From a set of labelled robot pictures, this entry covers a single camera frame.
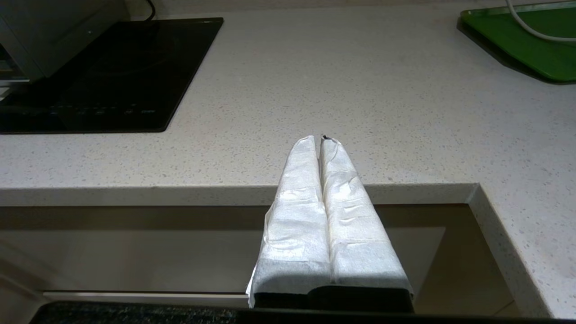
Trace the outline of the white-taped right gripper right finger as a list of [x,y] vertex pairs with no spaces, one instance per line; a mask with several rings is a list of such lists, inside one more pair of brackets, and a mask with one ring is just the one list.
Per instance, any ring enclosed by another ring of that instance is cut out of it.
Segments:
[[319,154],[333,282],[401,289],[412,298],[409,278],[343,144],[323,137]]

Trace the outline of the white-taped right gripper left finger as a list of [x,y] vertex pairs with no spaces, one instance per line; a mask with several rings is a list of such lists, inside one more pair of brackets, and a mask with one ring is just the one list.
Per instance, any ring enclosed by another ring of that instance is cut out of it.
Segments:
[[331,283],[328,217],[315,138],[299,139],[290,152],[271,207],[261,248],[247,285],[247,303],[264,295],[304,297]]

